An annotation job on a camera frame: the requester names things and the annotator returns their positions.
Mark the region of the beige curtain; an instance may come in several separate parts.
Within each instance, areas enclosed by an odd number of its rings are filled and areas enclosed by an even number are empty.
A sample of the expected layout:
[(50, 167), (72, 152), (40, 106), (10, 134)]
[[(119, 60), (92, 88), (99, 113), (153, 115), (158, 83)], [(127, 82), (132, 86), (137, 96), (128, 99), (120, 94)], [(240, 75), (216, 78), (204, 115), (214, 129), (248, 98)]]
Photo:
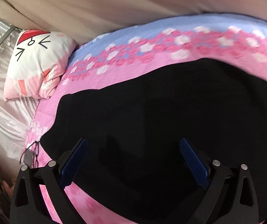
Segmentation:
[(186, 14), (237, 13), (267, 21), (267, 0), (0, 0), (0, 18), (60, 31), (78, 43), (100, 34)]

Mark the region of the white pink cartoon pillow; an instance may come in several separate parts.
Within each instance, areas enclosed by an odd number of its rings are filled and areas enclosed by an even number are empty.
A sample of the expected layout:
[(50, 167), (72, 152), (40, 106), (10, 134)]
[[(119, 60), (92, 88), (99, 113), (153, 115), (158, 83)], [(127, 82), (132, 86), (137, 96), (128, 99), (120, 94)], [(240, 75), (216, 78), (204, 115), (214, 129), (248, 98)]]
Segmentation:
[(22, 31), (10, 58), (4, 101), (23, 97), (50, 98), (76, 47), (76, 41), (61, 32)]

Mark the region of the pink blue floral bedsheet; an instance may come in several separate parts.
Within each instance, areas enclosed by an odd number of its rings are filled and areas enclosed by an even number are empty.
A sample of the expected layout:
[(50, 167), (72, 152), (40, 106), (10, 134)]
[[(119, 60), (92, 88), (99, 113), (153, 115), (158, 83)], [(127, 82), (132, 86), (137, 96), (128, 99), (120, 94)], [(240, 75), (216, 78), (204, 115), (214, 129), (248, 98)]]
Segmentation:
[[(182, 16), (104, 34), (76, 50), (55, 94), (38, 104), (30, 140), (53, 126), (60, 99), (100, 90), (164, 66), (213, 59), (267, 81), (267, 22), (239, 15)], [(38, 166), (52, 159), (40, 144)], [(66, 194), (87, 223), (135, 223), (75, 184)]]

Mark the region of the black pants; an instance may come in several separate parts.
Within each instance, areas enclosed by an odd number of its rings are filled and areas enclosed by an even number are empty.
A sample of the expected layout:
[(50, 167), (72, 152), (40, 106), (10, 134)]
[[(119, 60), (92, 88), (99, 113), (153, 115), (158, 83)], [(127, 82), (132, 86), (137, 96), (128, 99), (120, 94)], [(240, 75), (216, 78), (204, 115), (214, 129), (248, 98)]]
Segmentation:
[(161, 67), (60, 99), (40, 144), (52, 159), (85, 139), (75, 184), (136, 223), (183, 223), (203, 199), (180, 141), (251, 173), (267, 218), (267, 81), (213, 59)]

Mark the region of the black eyeglasses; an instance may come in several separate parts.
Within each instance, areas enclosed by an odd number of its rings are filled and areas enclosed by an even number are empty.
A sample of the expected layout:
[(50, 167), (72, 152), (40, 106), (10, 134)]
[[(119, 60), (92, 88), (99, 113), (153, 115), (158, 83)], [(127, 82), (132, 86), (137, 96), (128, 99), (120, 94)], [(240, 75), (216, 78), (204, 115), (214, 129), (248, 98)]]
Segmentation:
[(29, 143), (19, 159), (19, 164), (26, 164), (32, 168), (36, 168), (39, 165), (38, 155), (40, 152), (40, 142), (34, 141)]

